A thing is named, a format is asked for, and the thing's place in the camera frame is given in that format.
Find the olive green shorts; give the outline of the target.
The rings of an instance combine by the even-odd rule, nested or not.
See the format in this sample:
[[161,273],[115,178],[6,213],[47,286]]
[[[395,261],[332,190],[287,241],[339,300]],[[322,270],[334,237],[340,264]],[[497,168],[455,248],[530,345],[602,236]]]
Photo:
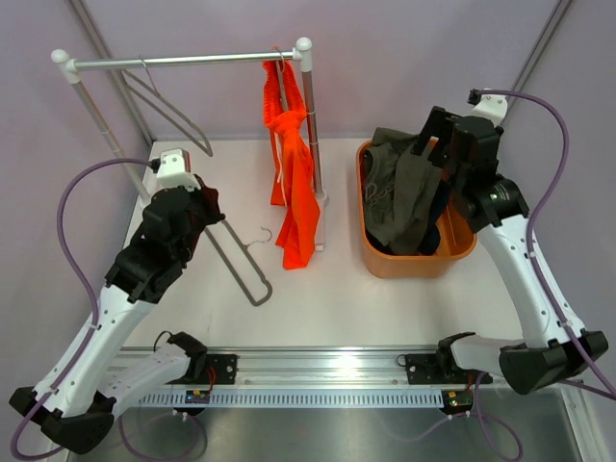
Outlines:
[[366,233],[396,256],[419,252],[442,170],[429,160],[432,144],[396,129],[378,127],[364,154],[362,186]]

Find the navy blue shorts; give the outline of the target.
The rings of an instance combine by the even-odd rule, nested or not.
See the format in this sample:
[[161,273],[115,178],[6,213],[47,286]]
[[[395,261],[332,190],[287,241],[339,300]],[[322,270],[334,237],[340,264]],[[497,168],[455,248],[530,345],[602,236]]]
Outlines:
[[418,247],[420,255],[430,256],[435,254],[441,243],[441,234],[437,221],[448,207],[449,193],[449,185],[445,181],[441,181],[429,207],[426,230]]

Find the orange shorts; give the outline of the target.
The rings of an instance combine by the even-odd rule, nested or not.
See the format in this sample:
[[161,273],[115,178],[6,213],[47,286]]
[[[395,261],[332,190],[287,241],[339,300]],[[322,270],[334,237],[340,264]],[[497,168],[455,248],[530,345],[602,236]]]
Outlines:
[[285,270],[308,266],[316,250],[321,209],[313,188],[314,160],[300,134],[307,112],[293,67],[286,64],[285,88],[289,111],[282,110],[276,62],[262,63],[266,71],[263,120],[269,130],[274,163],[270,204],[286,209],[275,244],[283,249]]

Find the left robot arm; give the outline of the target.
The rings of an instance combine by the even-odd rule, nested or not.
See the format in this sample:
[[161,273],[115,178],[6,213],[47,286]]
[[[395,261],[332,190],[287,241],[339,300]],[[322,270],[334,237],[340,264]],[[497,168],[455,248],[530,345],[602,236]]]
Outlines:
[[37,385],[20,387],[10,398],[23,422],[37,424],[58,450],[91,451],[134,402],[172,381],[196,383],[210,369],[207,347],[179,332],[138,365],[113,378],[105,375],[133,330],[187,268],[205,228],[224,218],[217,190],[199,176],[182,174],[160,184],[68,350]]

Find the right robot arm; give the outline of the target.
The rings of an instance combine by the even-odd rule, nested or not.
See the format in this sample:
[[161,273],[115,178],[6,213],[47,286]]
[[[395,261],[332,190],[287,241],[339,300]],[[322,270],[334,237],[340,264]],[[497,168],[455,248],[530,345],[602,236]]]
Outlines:
[[607,352],[608,340],[568,306],[530,228],[521,190],[498,172],[503,117],[435,106],[414,151],[443,168],[454,208],[495,263],[523,334],[518,341],[474,332],[449,336],[437,346],[436,371],[448,382],[487,372],[527,395],[584,372]]

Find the orange plastic basket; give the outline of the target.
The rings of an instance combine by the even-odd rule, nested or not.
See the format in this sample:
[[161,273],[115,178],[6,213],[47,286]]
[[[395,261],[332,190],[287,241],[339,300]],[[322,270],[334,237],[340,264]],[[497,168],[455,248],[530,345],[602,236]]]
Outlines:
[[443,214],[436,221],[441,241],[432,255],[389,255],[377,250],[369,241],[364,219],[363,184],[366,176],[364,154],[372,144],[365,141],[355,155],[356,191],[359,212],[359,232],[362,259],[366,269],[383,279],[438,278],[445,275],[456,263],[468,257],[476,247],[477,236],[460,216],[450,200]]

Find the silver clothes rack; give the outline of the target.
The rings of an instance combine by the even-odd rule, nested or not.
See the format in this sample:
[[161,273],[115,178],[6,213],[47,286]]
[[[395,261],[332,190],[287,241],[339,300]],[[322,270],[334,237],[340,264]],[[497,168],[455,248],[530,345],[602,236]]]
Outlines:
[[265,52],[145,59],[97,59],[92,61],[83,61],[71,58],[63,49],[56,49],[51,53],[51,60],[59,68],[66,81],[73,87],[82,104],[90,114],[90,117],[94,121],[98,132],[105,140],[113,155],[117,158],[122,158],[124,156],[124,151],[109,124],[100,113],[85,85],[83,84],[81,77],[81,73],[83,71],[123,71],[131,68],[146,69],[153,67],[183,65],[261,63],[265,61],[293,61],[298,63],[302,82],[303,101],[307,110],[308,146],[315,165],[315,171],[313,174],[314,190],[320,207],[323,209],[327,206],[329,197],[323,184],[323,171],[321,167],[321,154],[316,119],[317,112],[314,101],[313,43],[309,38],[299,38],[292,49],[285,51],[272,49]]

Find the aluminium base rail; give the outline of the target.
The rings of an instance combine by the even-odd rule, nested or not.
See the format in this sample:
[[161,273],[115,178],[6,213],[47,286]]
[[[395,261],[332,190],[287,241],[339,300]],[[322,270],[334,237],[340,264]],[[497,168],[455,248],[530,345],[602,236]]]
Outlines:
[[463,389],[467,380],[446,378],[435,356],[410,346],[208,348],[216,389]]

